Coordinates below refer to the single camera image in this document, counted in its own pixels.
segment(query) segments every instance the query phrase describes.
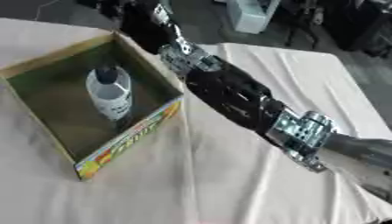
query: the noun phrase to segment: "bottle cap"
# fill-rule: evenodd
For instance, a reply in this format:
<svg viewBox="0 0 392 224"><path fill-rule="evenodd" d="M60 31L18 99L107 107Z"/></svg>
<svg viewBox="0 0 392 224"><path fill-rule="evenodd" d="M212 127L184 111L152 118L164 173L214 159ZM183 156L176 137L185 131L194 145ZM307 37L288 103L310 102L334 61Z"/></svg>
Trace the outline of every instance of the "bottle cap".
<svg viewBox="0 0 392 224"><path fill-rule="evenodd" d="M95 69L96 79L103 85L116 82L118 72L115 66L101 66Z"/></svg>

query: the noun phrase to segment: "white tablecloth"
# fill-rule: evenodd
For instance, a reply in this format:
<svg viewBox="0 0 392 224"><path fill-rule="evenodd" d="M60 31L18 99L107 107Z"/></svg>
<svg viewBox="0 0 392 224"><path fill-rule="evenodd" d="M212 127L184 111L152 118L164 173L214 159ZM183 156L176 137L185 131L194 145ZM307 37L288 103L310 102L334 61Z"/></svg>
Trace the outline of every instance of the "white tablecloth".
<svg viewBox="0 0 392 224"><path fill-rule="evenodd" d="M0 27L0 67L104 33L9 19L0 19ZM330 54L237 44L206 49L248 71L299 113L317 110L344 133L392 139ZM176 82L171 73L165 75ZM338 169L344 175L309 172L187 90L178 115L91 182L75 179L67 161L3 83L0 143L3 223L361 224L392 218L390 204L354 183L388 185L372 167L341 159L333 161L350 164Z"/></svg>

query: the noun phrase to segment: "colorful box label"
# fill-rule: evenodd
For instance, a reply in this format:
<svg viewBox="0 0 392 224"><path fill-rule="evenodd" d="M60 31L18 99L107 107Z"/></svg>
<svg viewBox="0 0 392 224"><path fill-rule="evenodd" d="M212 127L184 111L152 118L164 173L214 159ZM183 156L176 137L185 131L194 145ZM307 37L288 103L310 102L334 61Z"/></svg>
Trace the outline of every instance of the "colorful box label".
<svg viewBox="0 0 392 224"><path fill-rule="evenodd" d="M91 179L99 169L119 156L122 152L139 141L143 136L155 130L161 122L171 118L179 110L181 98L164 105L120 136L106 143L99 150L81 160L74 166L81 179Z"/></svg>

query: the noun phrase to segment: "cardboard box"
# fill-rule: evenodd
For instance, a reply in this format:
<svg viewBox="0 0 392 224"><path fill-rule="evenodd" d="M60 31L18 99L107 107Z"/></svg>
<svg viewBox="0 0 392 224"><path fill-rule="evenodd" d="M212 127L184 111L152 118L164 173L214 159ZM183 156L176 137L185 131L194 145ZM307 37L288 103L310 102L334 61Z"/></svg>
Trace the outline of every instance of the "cardboard box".
<svg viewBox="0 0 392 224"><path fill-rule="evenodd" d="M98 113L85 85L88 72L110 59L132 79L131 119L120 132ZM0 75L83 180L92 178L172 117L182 98L149 60L116 32L8 67Z"/></svg>

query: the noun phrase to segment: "floor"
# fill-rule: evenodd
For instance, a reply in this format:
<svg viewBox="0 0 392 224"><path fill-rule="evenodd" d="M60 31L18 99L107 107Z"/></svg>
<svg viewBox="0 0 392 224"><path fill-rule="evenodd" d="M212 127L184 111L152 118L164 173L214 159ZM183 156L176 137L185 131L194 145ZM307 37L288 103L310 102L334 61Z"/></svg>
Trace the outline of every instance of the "floor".
<svg viewBox="0 0 392 224"><path fill-rule="evenodd" d="M35 1L39 2L38 5L46 2L44 0ZM72 1L49 1L48 3L51 4L41 8L39 17L37 17L36 9L24 12L23 9L21 10L18 7L8 7L7 10L0 9L0 17L37 19L38 21L84 25L103 29L114 27L113 23L99 15L95 10L76 5ZM67 14L64 13L65 7L69 9ZM235 42L286 48L284 41L288 28L275 18L264 33L253 35L234 31L228 20L226 6L213 3L212 0L171 0L171 7L175 12L176 19L181 23L185 35L196 43ZM321 27L317 27L316 33L321 38L316 51L333 53L340 58L367 98L392 129L392 102L389 99L389 96L392 95L391 59L370 58L362 52L341 51ZM299 34L295 38L292 48L310 50L310 47L310 41L307 37Z"/></svg>

